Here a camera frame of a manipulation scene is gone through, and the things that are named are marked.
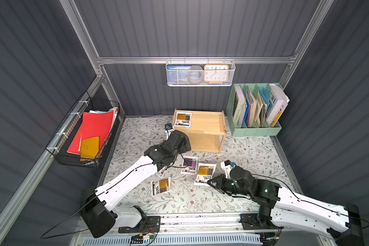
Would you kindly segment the light wooden two-tier shelf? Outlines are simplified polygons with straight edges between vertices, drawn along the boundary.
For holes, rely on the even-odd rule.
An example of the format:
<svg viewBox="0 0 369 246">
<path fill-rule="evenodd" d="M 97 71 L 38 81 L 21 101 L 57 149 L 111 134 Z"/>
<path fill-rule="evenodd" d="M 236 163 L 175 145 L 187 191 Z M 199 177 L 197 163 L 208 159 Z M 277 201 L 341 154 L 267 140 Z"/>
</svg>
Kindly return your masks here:
<svg viewBox="0 0 369 246">
<path fill-rule="evenodd" d="M 175 127 L 174 129 L 185 133 L 191 144 L 193 152 L 220 153 L 227 134 L 224 112 L 186 111 L 175 110 L 174 121 L 177 112 L 191 112 L 191 127 Z"/>
</svg>

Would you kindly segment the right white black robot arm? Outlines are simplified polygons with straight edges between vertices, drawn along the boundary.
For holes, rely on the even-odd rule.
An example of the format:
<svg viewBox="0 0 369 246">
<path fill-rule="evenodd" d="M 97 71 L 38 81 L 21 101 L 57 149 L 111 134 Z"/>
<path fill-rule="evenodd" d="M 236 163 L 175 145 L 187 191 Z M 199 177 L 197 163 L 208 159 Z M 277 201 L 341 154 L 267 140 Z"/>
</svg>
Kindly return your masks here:
<svg viewBox="0 0 369 246">
<path fill-rule="evenodd" d="M 232 198 L 250 199 L 259 205 L 256 216 L 241 215 L 243 229 L 294 228 L 332 239 L 338 246 L 363 246 L 363 229 L 359 209 L 321 202 L 267 179 L 255 178 L 250 171 L 236 165 L 225 166 L 207 184 Z"/>
</svg>

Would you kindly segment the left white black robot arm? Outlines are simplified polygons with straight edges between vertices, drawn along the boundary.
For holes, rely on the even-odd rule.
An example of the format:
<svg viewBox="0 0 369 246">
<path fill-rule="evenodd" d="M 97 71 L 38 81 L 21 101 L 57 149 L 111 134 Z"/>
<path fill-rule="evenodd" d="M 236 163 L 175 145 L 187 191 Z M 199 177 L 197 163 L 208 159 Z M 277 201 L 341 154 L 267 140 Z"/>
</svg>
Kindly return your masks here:
<svg viewBox="0 0 369 246">
<path fill-rule="evenodd" d="M 130 168 L 110 182 L 81 194 L 80 215 L 94 238 L 100 238 L 111 229 L 128 232 L 147 229 L 147 215 L 138 206 L 117 208 L 127 194 L 145 179 L 164 167 L 170 168 L 179 154 L 191 150 L 188 136 L 178 130 L 167 140 L 149 147 Z"/>
</svg>

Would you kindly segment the purple coffee bag centre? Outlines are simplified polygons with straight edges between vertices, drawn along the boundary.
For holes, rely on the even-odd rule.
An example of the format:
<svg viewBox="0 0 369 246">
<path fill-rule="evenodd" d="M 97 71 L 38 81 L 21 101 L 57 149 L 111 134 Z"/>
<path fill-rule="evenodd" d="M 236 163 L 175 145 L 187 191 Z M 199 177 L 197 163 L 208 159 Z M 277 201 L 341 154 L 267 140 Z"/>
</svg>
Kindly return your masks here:
<svg viewBox="0 0 369 246">
<path fill-rule="evenodd" d="M 183 156 L 181 164 L 181 174 L 194 175 L 197 171 L 198 157 L 196 156 Z"/>
</svg>

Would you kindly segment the purple coffee bag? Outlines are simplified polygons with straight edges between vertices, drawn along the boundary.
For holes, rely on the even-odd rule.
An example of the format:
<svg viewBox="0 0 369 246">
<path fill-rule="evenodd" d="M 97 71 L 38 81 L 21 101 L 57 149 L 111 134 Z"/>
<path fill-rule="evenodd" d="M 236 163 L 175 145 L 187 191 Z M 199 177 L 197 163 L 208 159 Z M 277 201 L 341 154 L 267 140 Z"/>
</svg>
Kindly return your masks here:
<svg viewBox="0 0 369 246">
<path fill-rule="evenodd" d="M 165 172 L 167 171 L 167 167 L 163 167 L 160 171 L 156 173 L 158 177 L 164 177 Z"/>
<path fill-rule="evenodd" d="M 194 175 L 197 171 L 198 157 L 196 156 L 183 156 L 181 164 L 181 174 Z"/>
</svg>

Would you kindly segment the purple coffee bag left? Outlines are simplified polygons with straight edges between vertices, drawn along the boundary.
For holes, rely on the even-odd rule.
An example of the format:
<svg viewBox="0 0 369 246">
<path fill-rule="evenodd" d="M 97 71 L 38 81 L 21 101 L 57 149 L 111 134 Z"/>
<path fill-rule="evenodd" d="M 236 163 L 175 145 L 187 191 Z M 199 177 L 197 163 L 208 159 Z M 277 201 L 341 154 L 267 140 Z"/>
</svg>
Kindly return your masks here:
<svg viewBox="0 0 369 246">
<path fill-rule="evenodd" d="M 160 171 L 156 173 L 158 177 L 164 177 L 165 172 L 167 171 L 167 167 L 163 167 Z"/>
</svg>

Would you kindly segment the blue box in basket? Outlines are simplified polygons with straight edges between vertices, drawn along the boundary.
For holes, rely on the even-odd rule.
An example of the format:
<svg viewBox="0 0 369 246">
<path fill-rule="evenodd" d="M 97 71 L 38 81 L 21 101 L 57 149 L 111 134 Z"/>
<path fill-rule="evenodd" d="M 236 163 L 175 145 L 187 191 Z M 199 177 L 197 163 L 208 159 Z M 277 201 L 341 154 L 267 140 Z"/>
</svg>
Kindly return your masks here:
<svg viewBox="0 0 369 246">
<path fill-rule="evenodd" d="M 191 65 L 167 65 L 167 84 L 169 86 L 182 86 L 189 83 L 188 70 Z"/>
</svg>

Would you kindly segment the green file organizer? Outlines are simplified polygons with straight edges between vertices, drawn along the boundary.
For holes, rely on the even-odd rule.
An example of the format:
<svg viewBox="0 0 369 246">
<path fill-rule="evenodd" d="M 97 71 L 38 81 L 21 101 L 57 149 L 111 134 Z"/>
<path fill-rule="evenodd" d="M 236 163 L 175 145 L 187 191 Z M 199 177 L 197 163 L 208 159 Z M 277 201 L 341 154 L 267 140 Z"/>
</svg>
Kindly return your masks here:
<svg viewBox="0 0 369 246">
<path fill-rule="evenodd" d="M 240 85 L 245 98 L 245 115 L 240 128 L 233 123 L 233 107 L 235 98 L 235 85 Z M 274 127 L 269 127 L 266 122 L 266 111 L 269 102 L 269 84 L 235 84 L 230 93 L 227 105 L 227 118 L 233 137 L 249 136 L 277 136 L 282 126 L 279 122 Z"/>
</svg>

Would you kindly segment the white green book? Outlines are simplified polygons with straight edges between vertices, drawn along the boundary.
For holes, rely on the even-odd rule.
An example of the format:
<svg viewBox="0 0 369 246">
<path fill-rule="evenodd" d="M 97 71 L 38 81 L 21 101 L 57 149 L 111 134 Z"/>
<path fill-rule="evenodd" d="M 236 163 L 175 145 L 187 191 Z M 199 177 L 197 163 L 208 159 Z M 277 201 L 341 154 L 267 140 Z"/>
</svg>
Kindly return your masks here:
<svg viewBox="0 0 369 246">
<path fill-rule="evenodd" d="M 235 85 L 234 89 L 233 123 L 236 128 L 240 128 L 245 115 L 246 98 L 240 85 Z"/>
</svg>

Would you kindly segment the yellow white alarm clock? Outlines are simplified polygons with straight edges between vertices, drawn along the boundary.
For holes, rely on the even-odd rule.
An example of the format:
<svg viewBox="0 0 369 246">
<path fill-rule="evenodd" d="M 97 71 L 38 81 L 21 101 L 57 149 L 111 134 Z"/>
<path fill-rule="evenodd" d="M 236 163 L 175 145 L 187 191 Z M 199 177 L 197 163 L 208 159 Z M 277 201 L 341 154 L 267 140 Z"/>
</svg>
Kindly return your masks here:
<svg viewBox="0 0 369 246">
<path fill-rule="evenodd" d="M 229 65 L 206 64 L 204 66 L 204 81 L 209 84 L 222 84 L 229 80 Z"/>
</svg>

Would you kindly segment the red folder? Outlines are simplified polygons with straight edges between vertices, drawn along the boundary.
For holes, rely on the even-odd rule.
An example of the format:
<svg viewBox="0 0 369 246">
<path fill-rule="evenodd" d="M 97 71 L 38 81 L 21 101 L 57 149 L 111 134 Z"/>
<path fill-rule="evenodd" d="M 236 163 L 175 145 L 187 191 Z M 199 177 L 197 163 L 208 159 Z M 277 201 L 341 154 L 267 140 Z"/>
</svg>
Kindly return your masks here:
<svg viewBox="0 0 369 246">
<path fill-rule="evenodd" d="M 81 126 L 70 144 L 67 153 L 80 155 L 81 141 L 96 136 L 100 138 L 100 150 L 112 130 L 117 113 L 118 108 L 111 108 L 107 112 L 93 110 L 84 112 Z"/>
</svg>

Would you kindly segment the yellow notebook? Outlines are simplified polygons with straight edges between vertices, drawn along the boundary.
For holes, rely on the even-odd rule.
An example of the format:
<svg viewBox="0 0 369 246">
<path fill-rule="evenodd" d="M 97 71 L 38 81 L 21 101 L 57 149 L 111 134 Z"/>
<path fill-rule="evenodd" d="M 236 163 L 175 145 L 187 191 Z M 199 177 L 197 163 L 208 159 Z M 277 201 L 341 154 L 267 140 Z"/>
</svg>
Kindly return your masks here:
<svg viewBox="0 0 369 246">
<path fill-rule="evenodd" d="M 99 136 L 82 140 L 80 147 L 80 161 L 84 162 L 90 159 L 94 159 L 99 153 L 99 142 Z"/>
</svg>

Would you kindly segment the white book with letters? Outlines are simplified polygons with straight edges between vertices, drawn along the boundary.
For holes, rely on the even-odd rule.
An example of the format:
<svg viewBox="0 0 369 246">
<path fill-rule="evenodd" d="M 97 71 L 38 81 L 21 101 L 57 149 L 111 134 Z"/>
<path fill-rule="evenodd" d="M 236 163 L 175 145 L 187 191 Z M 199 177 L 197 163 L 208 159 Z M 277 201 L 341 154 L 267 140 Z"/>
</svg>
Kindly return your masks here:
<svg viewBox="0 0 369 246">
<path fill-rule="evenodd" d="M 269 127 L 274 127 L 288 106 L 290 99 L 276 84 L 269 84 L 269 106 L 266 112 L 266 120 Z"/>
</svg>

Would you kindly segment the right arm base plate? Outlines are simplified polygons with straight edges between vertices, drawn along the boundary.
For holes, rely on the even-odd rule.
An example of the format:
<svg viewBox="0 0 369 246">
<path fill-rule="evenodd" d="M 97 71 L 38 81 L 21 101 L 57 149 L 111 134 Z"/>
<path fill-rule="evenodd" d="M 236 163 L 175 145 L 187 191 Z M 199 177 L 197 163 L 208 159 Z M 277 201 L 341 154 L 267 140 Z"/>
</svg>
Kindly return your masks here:
<svg viewBox="0 0 369 246">
<path fill-rule="evenodd" d="M 283 229 L 274 225 L 270 219 L 265 216 L 259 216 L 257 213 L 240 214 L 240 220 L 244 230 L 261 230 L 261 229 Z"/>
</svg>

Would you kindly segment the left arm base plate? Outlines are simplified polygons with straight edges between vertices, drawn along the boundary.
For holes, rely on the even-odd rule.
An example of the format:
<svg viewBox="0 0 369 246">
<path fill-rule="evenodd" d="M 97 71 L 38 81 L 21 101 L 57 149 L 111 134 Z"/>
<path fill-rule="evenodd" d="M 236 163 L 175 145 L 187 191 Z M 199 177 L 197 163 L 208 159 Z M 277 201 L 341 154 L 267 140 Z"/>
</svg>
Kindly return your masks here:
<svg viewBox="0 0 369 246">
<path fill-rule="evenodd" d="M 134 227 L 121 227 L 118 229 L 120 234 L 130 234 L 130 233 L 158 233 L 161 227 L 161 217 L 160 216 L 147 216 L 141 219 L 141 221 Z"/>
</svg>

